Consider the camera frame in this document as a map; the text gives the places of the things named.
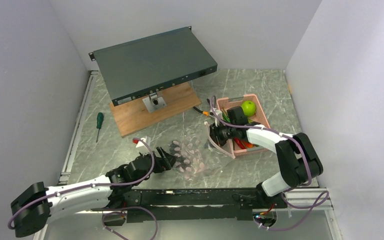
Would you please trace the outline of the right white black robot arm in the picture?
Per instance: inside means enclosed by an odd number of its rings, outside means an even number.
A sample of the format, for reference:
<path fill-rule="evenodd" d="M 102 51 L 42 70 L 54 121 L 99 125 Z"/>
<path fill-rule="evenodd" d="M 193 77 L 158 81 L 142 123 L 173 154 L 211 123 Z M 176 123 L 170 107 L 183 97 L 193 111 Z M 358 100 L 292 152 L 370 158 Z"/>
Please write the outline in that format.
<path fill-rule="evenodd" d="M 256 203 L 269 207 L 281 192 L 310 184 L 324 171 L 309 137 L 302 132 L 286 134 L 246 118 L 239 108 L 231 111 L 230 122 L 215 116 L 215 123 L 208 127 L 214 146 L 223 147 L 228 140 L 237 138 L 276 154 L 279 171 L 258 185 Z"/>

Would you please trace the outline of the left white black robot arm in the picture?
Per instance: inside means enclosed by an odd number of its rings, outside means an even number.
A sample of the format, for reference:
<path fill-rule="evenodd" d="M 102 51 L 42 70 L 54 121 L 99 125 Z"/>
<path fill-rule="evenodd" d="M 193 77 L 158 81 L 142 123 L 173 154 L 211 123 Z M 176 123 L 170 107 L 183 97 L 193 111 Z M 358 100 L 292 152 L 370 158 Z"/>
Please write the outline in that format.
<path fill-rule="evenodd" d="M 117 210 L 124 206 L 124 194 L 150 178 L 151 174 L 171 170 L 178 157 L 161 147 L 140 154 L 91 180 L 70 185 L 31 184 L 10 204 L 12 216 L 7 223 L 17 238 L 40 231 L 53 220 L 92 209 Z"/>

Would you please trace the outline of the dark fake grape bunch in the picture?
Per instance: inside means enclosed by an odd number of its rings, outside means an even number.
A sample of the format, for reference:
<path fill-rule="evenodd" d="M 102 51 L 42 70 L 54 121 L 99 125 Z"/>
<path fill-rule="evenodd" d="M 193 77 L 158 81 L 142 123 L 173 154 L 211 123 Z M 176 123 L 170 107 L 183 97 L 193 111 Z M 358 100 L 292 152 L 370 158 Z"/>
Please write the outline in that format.
<path fill-rule="evenodd" d="M 177 140 L 173 140 L 169 145 L 169 153 L 175 157 L 180 157 L 182 152 L 181 143 Z"/>

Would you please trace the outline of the green fake chili pepper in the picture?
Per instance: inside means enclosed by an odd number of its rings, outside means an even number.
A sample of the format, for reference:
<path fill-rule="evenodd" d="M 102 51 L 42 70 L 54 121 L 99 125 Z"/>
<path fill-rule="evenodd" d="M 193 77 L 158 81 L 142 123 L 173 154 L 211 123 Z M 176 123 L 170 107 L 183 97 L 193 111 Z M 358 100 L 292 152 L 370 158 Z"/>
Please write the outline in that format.
<path fill-rule="evenodd" d="M 224 107 L 222 108 L 222 117 L 223 117 L 225 122 L 227 122 L 227 123 L 231 122 L 230 118 L 228 116 L 228 113 L 227 113 L 227 111 L 226 111 L 226 109 Z"/>

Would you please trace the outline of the clear zip top bag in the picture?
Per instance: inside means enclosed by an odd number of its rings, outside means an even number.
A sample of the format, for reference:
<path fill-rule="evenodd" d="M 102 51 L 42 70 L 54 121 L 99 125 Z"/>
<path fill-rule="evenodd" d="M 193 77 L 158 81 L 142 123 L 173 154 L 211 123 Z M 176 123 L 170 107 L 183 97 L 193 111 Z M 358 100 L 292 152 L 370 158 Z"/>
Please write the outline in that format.
<path fill-rule="evenodd" d="M 181 156 L 176 157 L 173 168 L 186 181 L 213 175 L 234 160 L 212 141 L 207 121 L 192 135 L 172 141 L 179 141 L 181 146 Z"/>

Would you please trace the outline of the green fake apple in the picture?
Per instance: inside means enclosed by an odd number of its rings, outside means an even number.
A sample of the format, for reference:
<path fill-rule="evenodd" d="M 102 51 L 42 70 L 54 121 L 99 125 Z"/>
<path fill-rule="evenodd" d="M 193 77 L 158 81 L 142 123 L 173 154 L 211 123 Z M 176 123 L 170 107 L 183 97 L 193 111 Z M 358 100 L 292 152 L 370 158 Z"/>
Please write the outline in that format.
<path fill-rule="evenodd" d="M 254 116 L 257 110 L 256 104 L 251 100 L 245 100 L 241 104 L 241 108 L 243 110 L 244 115 L 248 118 Z"/>

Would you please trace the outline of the red fake chili pepper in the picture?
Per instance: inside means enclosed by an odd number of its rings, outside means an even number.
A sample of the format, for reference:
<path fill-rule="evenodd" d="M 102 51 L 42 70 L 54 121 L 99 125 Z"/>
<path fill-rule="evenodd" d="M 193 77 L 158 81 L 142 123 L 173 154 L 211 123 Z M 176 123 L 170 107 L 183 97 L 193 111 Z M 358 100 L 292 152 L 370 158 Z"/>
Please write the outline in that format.
<path fill-rule="evenodd" d="M 244 150 L 246 149 L 246 146 L 242 143 L 242 141 L 238 138 L 234 138 L 233 139 L 236 143 L 236 145 L 241 149 L 241 150 Z"/>

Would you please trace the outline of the orange fake fruit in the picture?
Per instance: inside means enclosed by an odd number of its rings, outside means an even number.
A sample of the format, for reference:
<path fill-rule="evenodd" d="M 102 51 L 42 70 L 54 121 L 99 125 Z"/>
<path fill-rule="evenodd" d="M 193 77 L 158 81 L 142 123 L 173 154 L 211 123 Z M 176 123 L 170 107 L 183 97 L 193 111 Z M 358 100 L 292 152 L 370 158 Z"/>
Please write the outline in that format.
<path fill-rule="evenodd" d="M 244 145 L 247 149 L 249 149 L 249 148 L 253 148 L 253 147 L 254 147 L 254 145 L 253 145 L 252 143 L 249 143 L 249 142 L 243 142 L 243 145 Z"/>

